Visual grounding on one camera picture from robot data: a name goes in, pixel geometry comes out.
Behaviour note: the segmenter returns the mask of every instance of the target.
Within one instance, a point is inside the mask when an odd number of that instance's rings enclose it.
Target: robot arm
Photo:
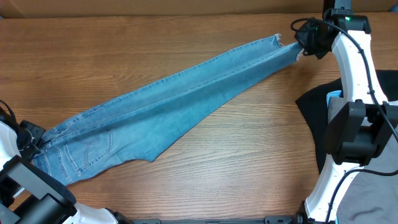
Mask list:
[[[60,182],[19,156],[7,161],[0,172],[0,223],[5,224],[127,224],[110,210],[95,209],[76,202]],[[32,195],[13,212],[8,206],[18,187]]]
[[[394,115],[398,111],[386,103],[387,97],[381,90],[374,69],[368,18],[354,16],[351,1],[336,0],[324,3],[324,6],[331,8],[324,8],[323,20],[342,28],[364,50],[376,100],[384,102],[383,109],[392,125],[396,127],[397,120]],[[327,151],[325,164],[313,192],[298,211],[306,221],[304,223],[323,223],[330,209],[333,192],[342,177],[350,170],[363,169],[372,158],[378,157],[392,133],[381,116],[375,116],[377,108],[369,94],[364,59],[353,41],[328,25],[309,21],[297,30],[295,38],[304,48],[305,55],[315,54],[321,59],[329,51],[333,52],[340,69],[343,97],[346,102],[328,126],[324,136]],[[362,126],[364,119],[372,125]],[[353,172],[339,187],[327,221],[336,220],[337,208],[356,174],[358,173]]]
[[[21,156],[17,147],[17,133],[0,121],[0,170],[14,156]]]

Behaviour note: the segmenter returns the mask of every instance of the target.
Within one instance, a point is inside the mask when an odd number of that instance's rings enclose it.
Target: black cloth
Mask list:
[[[398,71],[378,70],[376,74],[387,99],[389,101],[398,100]],[[322,143],[323,135],[328,126],[326,95],[331,91],[342,89],[341,79],[339,78],[331,83],[315,87],[296,100],[296,104],[312,132],[319,173],[322,171],[326,159],[326,150]]]

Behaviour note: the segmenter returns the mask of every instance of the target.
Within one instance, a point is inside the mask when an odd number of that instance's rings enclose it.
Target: wall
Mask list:
[[[353,9],[387,11],[395,0],[352,0]],[[3,17],[81,17],[321,12],[322,0],[0,0]]]

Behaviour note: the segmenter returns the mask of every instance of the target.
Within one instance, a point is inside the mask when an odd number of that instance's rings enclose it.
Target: gray fabric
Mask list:
[[[328,122],[344,106],[342,98],[330,99]],[[392,172],[398,169],[398,144],[394,137],[383,153],[372,159],[366,169]],[[398,223],[398,175],[381,177],[359,173],[347,190],[337,210],[339,224]]]

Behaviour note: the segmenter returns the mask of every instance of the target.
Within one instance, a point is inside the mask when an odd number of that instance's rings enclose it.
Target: denim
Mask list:
[[[301,47],[278,39],[242,45],[67,119],[44,134],[34,165],[67,185],[131,159],[155,160],[214,110],[294,63]]]
[[[331,97],[343,97],[343,91],[335,90],[331,91],[330,93],[326,94],[326,106],[329,108],[329,102]]]

